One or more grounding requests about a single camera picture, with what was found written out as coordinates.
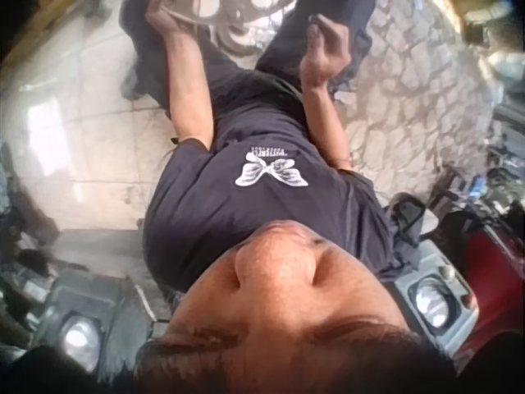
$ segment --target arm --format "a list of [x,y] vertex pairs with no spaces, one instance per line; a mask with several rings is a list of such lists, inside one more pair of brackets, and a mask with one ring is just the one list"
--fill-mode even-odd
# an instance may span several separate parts
[[348,139],[328,89],[303,87],[303,105],[310,136],[328,165],[351,170]]
[[151,0],[146,19],[166,44],[171,121],[179,141],[195,138],[210,149],[213,142],[212,101],[199,44],[189,29],[162,9],[160,0]]
[[310,136],[329,166],[351,170],[345,129],[328,94],[328,81],[350,63],[349,29],[324,16],[308,27],[308,51],[300,66],[304,112]]

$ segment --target leg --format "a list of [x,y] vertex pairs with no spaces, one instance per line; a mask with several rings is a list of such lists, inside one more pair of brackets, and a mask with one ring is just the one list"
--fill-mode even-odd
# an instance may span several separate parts
[[299,64],[306,53],[308,18],[323,14],[350,28],[352,63],[344,73],[346,78],[353,78],[372,46],[365,28],[375,6],[375,0],[298,0],[255,68],[279,76],[300,89]]
[[[121,27],[131,37],[137,52],[138,85],[150,94],[164,109],[169,109],[169,91],[166,50],[162,37],[146,21],[144,14],[148,0],[125,0],[121,9]],[[225,86],[234,79],[240,68],[219,48],[212,44],[202,30],[199,31],[199,46],[203,54],[204,70],[208,79],[214,110]]]

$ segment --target dark t-shirt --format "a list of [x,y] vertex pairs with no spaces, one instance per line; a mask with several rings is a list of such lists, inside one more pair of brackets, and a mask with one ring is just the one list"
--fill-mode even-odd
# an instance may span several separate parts
[[390,262],[389,227],[372,183],[328,167],[299,121],[259,101],[222,117],[219,129],[210,152],[197,140],[182,142],[153,195],[144,250],[158,282],[187,291],[272,220],[303,223],[374,273]]

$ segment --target bag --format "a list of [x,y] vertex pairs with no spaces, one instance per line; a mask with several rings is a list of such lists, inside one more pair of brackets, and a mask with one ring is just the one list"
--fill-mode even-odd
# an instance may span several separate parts
[[398,193],[386,208],[391,223],[394,259],[390,266],[379,272],[381,280],[394,280],[418,268],[421,260],[419,236],[427,207],[409,193]]

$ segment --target tiled floor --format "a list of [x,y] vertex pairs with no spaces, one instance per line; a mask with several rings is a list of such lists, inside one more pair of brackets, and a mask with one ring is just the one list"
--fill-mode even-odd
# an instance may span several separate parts
[[[388,195],[425,191],[435,155],[461,154],[458,144],[486,132],[487,116],[478,125],[477,114],[489,108],[490,119],[475,71],[443,43],[455,55],[467,49],[428,1],[420,15],[412,0],[377,0],[358,91],[338,99],[359,166]],[[118,25],[121,0],[108,4],[103,25],[75,13],[58,23],[0,96],[14,170],[59,229],[136,228],[173,148],[171,123],[151,98],[121,97],[134,49]]]
[[135,55],[118,25],[64,18],[2,91],[2,140],[22,185],[65,228],[136,228],[172,149],[171,123],[151,98],[120,84]]

